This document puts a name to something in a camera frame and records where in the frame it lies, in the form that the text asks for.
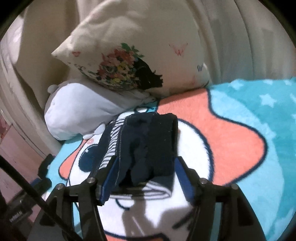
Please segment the navy striped pants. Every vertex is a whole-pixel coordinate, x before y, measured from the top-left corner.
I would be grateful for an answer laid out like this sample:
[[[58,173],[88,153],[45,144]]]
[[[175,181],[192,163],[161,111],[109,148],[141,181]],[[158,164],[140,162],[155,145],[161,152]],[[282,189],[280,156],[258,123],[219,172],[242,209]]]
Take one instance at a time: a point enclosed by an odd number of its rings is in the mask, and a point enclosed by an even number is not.
[[[94,149],[91,176],[98,177],[113,156],[109,197],[158,200],[171,197],[177,156],[178,118],[172,113],[134,113],[112,121]]]

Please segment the pink cabinet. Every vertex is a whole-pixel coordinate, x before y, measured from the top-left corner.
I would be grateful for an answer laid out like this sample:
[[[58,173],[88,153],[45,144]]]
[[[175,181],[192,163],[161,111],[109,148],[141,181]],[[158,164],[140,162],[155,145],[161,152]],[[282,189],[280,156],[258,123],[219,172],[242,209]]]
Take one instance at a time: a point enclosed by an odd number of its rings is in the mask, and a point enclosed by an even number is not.
[[[38,168],[43,161],[13,126],[1,117],[1,156],[4,157],[28,182],[38,178]],[[1,193],[9,202],[21,187],[1,170]]]

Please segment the teal cartoon fleece blanket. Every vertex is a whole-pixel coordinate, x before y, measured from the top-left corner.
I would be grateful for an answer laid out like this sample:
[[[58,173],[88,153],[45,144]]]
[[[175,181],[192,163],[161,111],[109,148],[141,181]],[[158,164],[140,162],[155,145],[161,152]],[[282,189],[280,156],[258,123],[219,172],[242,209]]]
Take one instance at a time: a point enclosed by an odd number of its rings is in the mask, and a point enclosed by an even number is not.
[[[216,185],[236,183],[267,240],[295,226],[295,78],[234,80],[122,113],[178,117],[178,155]],[[108,240],[185,240],[193,208],[176,177],[142,186],[139,197],[112,196],[99,214]]]

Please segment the grey white plush pillow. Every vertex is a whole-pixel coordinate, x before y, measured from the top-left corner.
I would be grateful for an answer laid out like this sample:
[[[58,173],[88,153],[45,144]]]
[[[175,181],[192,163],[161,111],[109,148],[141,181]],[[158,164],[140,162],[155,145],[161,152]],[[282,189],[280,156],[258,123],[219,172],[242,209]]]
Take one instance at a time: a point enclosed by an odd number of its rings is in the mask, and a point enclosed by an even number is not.
[[[112,91],[87,79],[70,79],[48,87],[44,119],[50,134],[65,141],[93,133],[101,124],[155,98],[148,92]]]

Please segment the cream floral print pillow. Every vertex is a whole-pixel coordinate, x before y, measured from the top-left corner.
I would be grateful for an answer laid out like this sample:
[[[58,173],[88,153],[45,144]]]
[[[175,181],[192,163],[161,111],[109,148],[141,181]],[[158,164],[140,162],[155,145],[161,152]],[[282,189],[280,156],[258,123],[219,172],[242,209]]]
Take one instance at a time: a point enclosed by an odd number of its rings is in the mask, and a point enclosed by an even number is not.
[[[52,55],[111,90],[170,96],[210,83],[185,1],[102,1]]]

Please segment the beige curtain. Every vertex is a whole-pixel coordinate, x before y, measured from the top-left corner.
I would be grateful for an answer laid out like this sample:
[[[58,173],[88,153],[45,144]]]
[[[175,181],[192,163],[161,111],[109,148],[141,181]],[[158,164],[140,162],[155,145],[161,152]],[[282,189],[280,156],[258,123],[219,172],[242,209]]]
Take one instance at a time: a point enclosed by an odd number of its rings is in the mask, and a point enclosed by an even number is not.
[[[42,157],[60,144],[47,88],[79,74],[51,52],[99,1],[1,1],[1,113]],[[295,1],[188,1],[214,83],[295,75]]]

